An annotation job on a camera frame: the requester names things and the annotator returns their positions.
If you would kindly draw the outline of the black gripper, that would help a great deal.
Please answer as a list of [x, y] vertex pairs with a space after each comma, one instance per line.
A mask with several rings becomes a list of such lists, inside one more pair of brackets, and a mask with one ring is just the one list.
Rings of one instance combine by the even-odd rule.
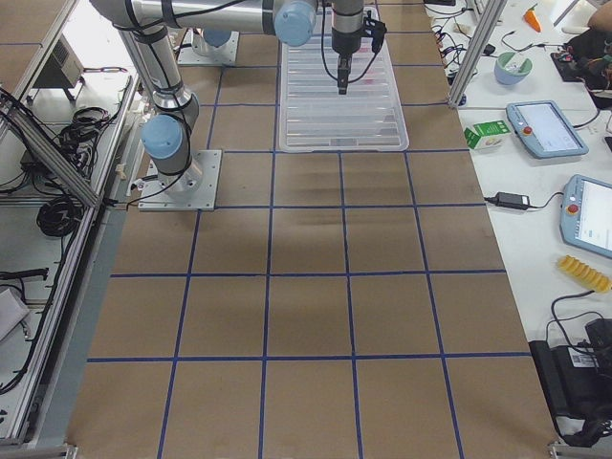
[[346, 95], [350, 77], [350, 57], [361, 47], [362, 11], [334, 11], [332, 48], [339, 55], [337, 86], [340, 95]]

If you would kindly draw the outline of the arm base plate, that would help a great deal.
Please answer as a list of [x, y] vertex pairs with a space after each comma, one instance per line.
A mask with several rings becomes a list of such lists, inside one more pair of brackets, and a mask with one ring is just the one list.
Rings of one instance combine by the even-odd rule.
[[180, 66], [233, 67], [239, 32], [188, 29], [178, 50]]
[[137, 202], [142, 211], [214, 210], [221, 170], [221, 150], [197, 150], [192, 154], [191, 166], [174, 185], [174, 178], [160, 175], [157, 166], [149, 161], [147, 174], [155, 179], [137, 185], [143, 198]]

